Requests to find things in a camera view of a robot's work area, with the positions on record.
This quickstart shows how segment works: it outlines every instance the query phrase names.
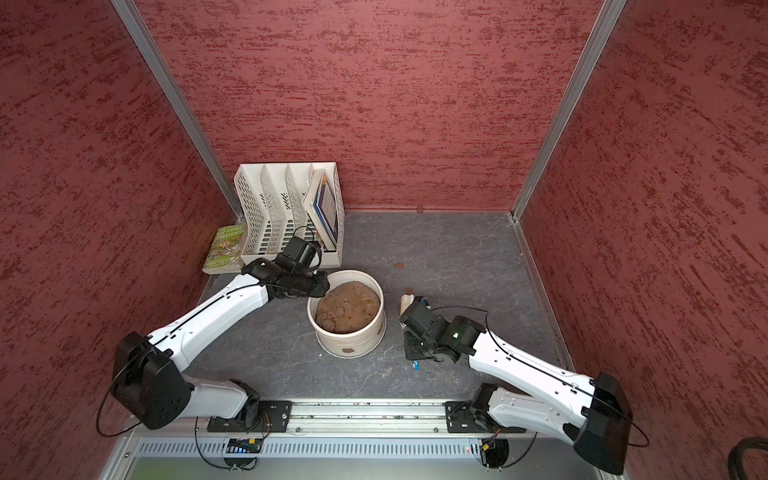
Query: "red textured wall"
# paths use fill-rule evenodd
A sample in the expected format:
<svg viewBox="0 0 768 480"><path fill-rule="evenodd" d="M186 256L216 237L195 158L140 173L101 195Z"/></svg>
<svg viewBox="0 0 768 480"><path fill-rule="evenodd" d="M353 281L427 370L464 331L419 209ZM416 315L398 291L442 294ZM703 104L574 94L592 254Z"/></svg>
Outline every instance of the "red textured wall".
<svg viewBox="0 0 768 480"><path fill-rule="evenodd" d="M232 213L107 0L0 32L0 478L93 478L118 340L195 304Z"/></svg>
<svg viewBox="0 0 768 480"><path fill-rule="evenodd" d="M524 213L577 367L651 436L634 480L726 478L768 436L767 28L765 2L630 0Z"/></svg>
<svg viewBox="0 0 768 480"><path fill-rule="evenodd" d="M601 0L137 0L225 170L337 161L352 208L509 210Z"/></svg>

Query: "white ceramic bowl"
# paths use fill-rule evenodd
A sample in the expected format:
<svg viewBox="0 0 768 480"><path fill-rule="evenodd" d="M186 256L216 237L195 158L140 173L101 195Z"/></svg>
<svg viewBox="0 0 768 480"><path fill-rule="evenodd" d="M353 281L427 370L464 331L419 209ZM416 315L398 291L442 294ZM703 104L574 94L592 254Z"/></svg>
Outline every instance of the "white ceramic bowl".
<svg viewBox="0 0 768 480"><path fill-rule="evenodd" d="M315 323L315 313L319 298L310 298L306 303L306 314L315 329L317 341L322 348L333 356L343 359L354 359L363 356L375 349L384 337L386 331L386 315L384 313L384 292L382 287L368 273L359 270L340 270L328 275L328 283L331 290L342 283L360 282L371 287L379 297L379 312L373 317L371 323L362 329L352 333L331 333L322 329Z"/></svg>

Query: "wire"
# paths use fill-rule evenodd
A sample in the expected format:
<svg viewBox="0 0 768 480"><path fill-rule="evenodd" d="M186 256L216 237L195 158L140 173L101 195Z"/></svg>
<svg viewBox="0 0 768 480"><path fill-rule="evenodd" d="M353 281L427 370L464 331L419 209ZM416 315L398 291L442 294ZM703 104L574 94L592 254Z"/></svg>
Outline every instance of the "wire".
<svg viewBox="0 0 768 480"><path fill-rule="evenodd" d="M742 439L728 454L728 476L730 480L749 480L744 470L744 452L748 449L768 450L768 439L747 437Z"/></svg>
<svg viewBox="0 0 768 480"><path fill-rule="evenodd" d="M306 228L306 229L307 229L307 230L308 230L308 231L309 231L309 232L312 234L312 241L315 241L315 240L317 240L317 234L315 233L315 230L312 230L312 229L311 229L311 228L309 228L307 225L302 225L301 227L299 227L299 228L295 229L295 230L293 231L293 235L294 235L295 237L298 237L298 236L296 235L296 232L297 232L297 231L299 231L299 230L301 230L301 229L303 229L303 228Z"/></svg>
<svg viewBox="0 0 768 480"><path fill-rule="evenodd" d="M104 410L104 404L107 402L107 397L109 397L109 394L112 392L112 387L114 387L115 383L117 383L118 379L120 378L120 375L122 375L123 372L125 372L125 370L128 368L130 364L135 362L137 359L144 360L147 357L147 355L149 355L151 352L152 350L147 350L146 352L144 352L144 355L135 356L133 359L128 360L123 366L123 368L120 369L120 372L118 372L118 374L114 376L114 378L112 379L112 382L109 384L109 388L107 388L107 392L104 394L104 398L101 399L101 403L98 406L98 411L96 411L96 432L98 432L98 434L101 435L102 437L109 439L111 437L123 435L125 432L129 432L135 429L136 427L138 427L139 425L141 425L141 422L138 422L134 425L131 425L127 429L123 430L122 432L104 433L101 431L101 425L99 425L99 420L101 419L101 411Z"/></svg>
<svg viewBox="0 0 768 480"><path fill-rule="evenodd" d="M208 308L209 306L211 306L211 305L213 305L214 303L218 302L219 300L223 299L225 296L228 296L228 295L230 295L231 293L235 293L236 291L238 291L238 290L242 290L242 289L244 289L244 288L250 288L250 287L252 287L252 286L274 286L274 287L276 287L276 288L281 288L281 289L283 289L283 290L292 291L291 289L289 289L289 288L286 288L286 287L284 287L284 286L281 286L281 285L273 285L273 284L271 284L271 283L255 283L255 284L253 284L253 285L246 285L246 286L241 286L241 287L238 287L238 288L236 288L236 289L234 289L234 290L230 290L229 292L225 293L224 295L221 295L221 296L217 297L217 298L216 298L216 299L215 299L213 302L210 302L210 303L208 303L206 306L204 306L203 308L201 308L200 310L198 310L197 312L195 312L194 314L192 314L192 315L191 315L191 316L190 316L188 319L184 320L182 323L180 323L180 324L179 324L179 325L177 325L177 326L176 326L174 329L172 329L170 332L168 332L168 333L167 333L167 334L166 334L166 335L165 335L163 338L161 338L161 339L160 339L160 340L158 340L156 343L153 343L153 344L151 344L151 345L152 345L152 346L157 346L157 345L158 345L160 342L162 342L163 340L165 340L166 338L168 338L168 336L169 336L169 335L172 335L172 334L173 334L173 333L174 333L176 330L178 330L178 329L180 329L182 326L184 326L184 324L185 324L185 323L187 323L187 322L189 322L190 320L192 320L192 319L193 319L195 316L197 316L197 315L200 315L200 314L201 314L201 313L202 313L202 312L203 312L203 311L204 311L206 308ZM128 361L125 363L125 365L123 366L123 368L122 368L122 369L120 369L120 372L118 372L118 374L114 376L114 378L112 379L112 382L109 384L109 387L107 388L107 392L104 394L104 397L101 399L101 403L100 403L100 404L99 404L99 406L98 406L98 411L96 411L96 432L98 432L98 434L99 434L99 435L101 435L102 437L105 437L106 439L109 439L109 438L111 438L111 437L116 437L116 436L118 436L118 435L123 435L124 433L126 433L126 432L129 432L129 431L131 431L131 430L135 429L136 427L138 427L139 425L141 425L141 422L138 422L138 423L136 423L136 424L134 424L134 425L131 425L130 427L128 427L128 428L126 428L125 430L123 430L123 431L121 431L121 432L118 432L118 433L104 433L104 432L102 432L102 431L101 431L101 425L100 425L100 422L99 422L99 420L101 419L101 412L104 410L104 404L107 402L107 398L109 397L109 394L112 392L112 388L115 386L115 384L117 383L118 379L120 378L120 375L122 375L122 374L125 372L125 370L126 370L126 369L127 369L127 368L128 368L128 367L129 367L129 366L132 364L132 363L136 362L137 360L140 360L140 361L139 361L139 363L141 363L141 361L143 361L145 358L147 358L147 355L149 355L149 354L150 354L150 353L152 353L152 352L153 352L153 350L152 350L152 349L149 349L149 350L147 350L146 352L144 352L144 354L143 354L143 355L141 355L141 356L135 356L133 359L130 359L130 360L128 360Z"/></svg>
<svg viewBox="0 0 768 480"><path fill-rule="evenodd" d="M187 322L192 320L194 317L200 315L209 306L213 305L214 303L218 302L219 300L223 299L224 297L228 298L229 295L231 295L232 293L235 293L238 290L242 290L244 288L251 288L252 286L274 286L275 288L280 288L280 289L283 289L283 290L287 290L289 292L293 292L293 290L290 289L290 288L286 288L286 287L281 286L281 285L273 285L272 283L253 283L251 285L239 286L239 287L237 287L234 290L230 290L230 291L228 291L226 293L223 293L223 294L219 295L213 302L208 303L206 306L204 306L203 308L199 309L197 312L193 313L188 319L186 319L182 323L179 323L178 325L176 325L170 332L166 333L163 338L159 339L156 343L153 343L152 346L157 346L160 342L162 342L163 340L168 338L168 336L173 335L176 330L180 329L182 326L184 326Z"/></svg>
<svg viewBox="0 0 768 480"><path fill-rule="evenodd" d="M483 440L481 443L493 442L493 446L491 448L495 449L496 448L496 437L498 437L498 434L499 434L500 431L501 431L501 429L497 429L496 433L494 433L492 437Z"/></svg>
<svg viewBox="0 0 768 480"><path fill-rule="evenodd" d="M197 449L197 454L200 456L200 458L203 459L204 462L206 462L208 465L210 465L210 466L212 466L214 468L220 468L222 470L236 470L236 469L239 469L239 470L242 470L244 472L250 472L251 470L256 468L257 463L259 463L259 459L257 457L253 457L253 466L251 468L222 467L221 465L215 465L215 464L209 462L208 459L203 456L203 453L200 450L200 444L197 443L197 420L199 418L200 417L195 417L194 418L194 446Z"/></svg>
<svg viewBox="0 0 768 480"><path fill-rule="evenodd" d="M513 466L514 464L516 464L516 463L520 462L522 459L524 459L524 458L525 458L525 456L528 454L528 452L530 452L530 451L531 451L531 447L533 446L533 442L535 442L535 441L536 441L536 436L537 436L537 435L538 435L538 432L533 432L533 439L531 440L531 443L528 445L528 448L526 448L526 449L525 449L525 452L523 452L523 454L522 454L522 455L520 455L520 456L518 457L518 459L517 459L517 460L514 460L514 461L513 461L512 463L510 463L509 465L502 465L502 466L500 466L499 468L509 468L509 467Z"/></svg>
<svg viewBox="0 0 768 480"><path fill-rule="evenodd" d="M264 415L266 415L266 435L261 436L262 441L266 440L266 437L270 436L270 433L272 432L272 420L270 420L270 414L264 412Z"/></svg>
<svg viewBox="0 0 768 480"><path fill-rule="evenodd" d="M456 412L462 409L464 406L469 406L469 402L461 402L459 403L456 408L453 409L453 412L449 413L448 420L453 419L453 416L456 415Z"/></svg>
<svg viewBox="0 0 768 480"><path fill-rule="evenodd" d="M518 362L522 363L523 365L526 365L526 366L528 366L528 367L530 367L530 368L532 368L532 369L534 369L534 370L536 370L536 371L538 371L540 373L543 373L546 376L551 377L552 379L557 380L558 382L562 383L564 386L568 386L568 387L570 387L573 390L577 390L577 391L579 391L581 393L584 393L587 396L590 396L592 399L595 399L595 400L599 401L600 403L604 404L605 406L607 406L611 410L613 410L616 413L618 413L619 416L622 419L627 420L645 438L645 443L644 444L640 444L640 443L627 443L627 445L629 445L630 447L636 447L636 448L639 448L639 449L645 449L648 446L650 446L650 439L648 438L648 435L645 434L643 429L641 429L639 426L637 426L637 423L632 421L632 418L630 418L628 415L626 415L621 410L617 409L616 407L614 407L610 403L606 402L605 400L599 399L598 397L592 395L591 393L586 392L583 389L573 385L572 383L564 382L562 379L558 378L555 375L552 375L550 372L547 372L546 370L540 369L540 368L538 368L535 365L531 365L530 363L528 363L528 362L526 362L526 361L524 361L522 359L519 359L518 357L512 355L510 352L507 352L506 350L504 350L502 348L502 346L498 344L498 342L496 341L495 336L493 335L493 332L491 331L491 328L488 326L488 311L487 310L484 310L482 308L475 308L473 306L448 305L448 306L439 306L437 308L433 308L432 312L434 312L435 310L443 309L443 308L466 308L468 310L475 310L477 312L484 312L485 313L485 329L488 330L488 335L491 337L491 340L493 340L493 343L496 344L498 349L500 349L502 352L504 352L508 357L513 358L513 359L517 360Z"/></svg>

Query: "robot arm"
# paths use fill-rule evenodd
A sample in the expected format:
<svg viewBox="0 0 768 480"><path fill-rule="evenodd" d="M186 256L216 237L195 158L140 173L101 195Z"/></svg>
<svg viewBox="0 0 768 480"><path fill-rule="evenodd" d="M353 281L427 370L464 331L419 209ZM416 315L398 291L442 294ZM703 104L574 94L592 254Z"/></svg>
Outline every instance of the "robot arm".
<svg viewBox="0 0 768 480"><path fill-rule="evenodd" d="M233 380L214 382L182 375L219 335L274 298L321 297L325 272L310 264L319 245L293 237L274 261L259 258L197 308L148 336L136 332L120 342L114 358L112 395L149 429L178 417L219 416L249 429L258 421L258 395Z"/></svg>
<svg viewBox="0 0 768 480"><path fill-rule="evenodd" d="M517 426L546 433L568 444L592 465L624 471L632 411L619 382L605 373L596 379L560 369L497 337L463 316L450 323L422 297L400 316L406 358L450 360L493 375L529 393L521 396L484 384L470 409L475 423L493 432Z"/></svg>

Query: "green book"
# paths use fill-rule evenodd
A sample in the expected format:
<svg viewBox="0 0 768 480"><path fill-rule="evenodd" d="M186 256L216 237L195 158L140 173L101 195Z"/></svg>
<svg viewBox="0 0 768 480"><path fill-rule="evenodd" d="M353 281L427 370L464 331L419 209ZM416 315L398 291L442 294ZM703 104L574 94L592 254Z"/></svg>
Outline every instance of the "green book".
<svg viewBox="0 0 768 480"><path fill-rule="evenodd" d="M209 275L218 273L238 273L243 266L240 254L243 252L246 236L246 224L221 227L210 245L208 257L203 265L203 272Z"/></svg>

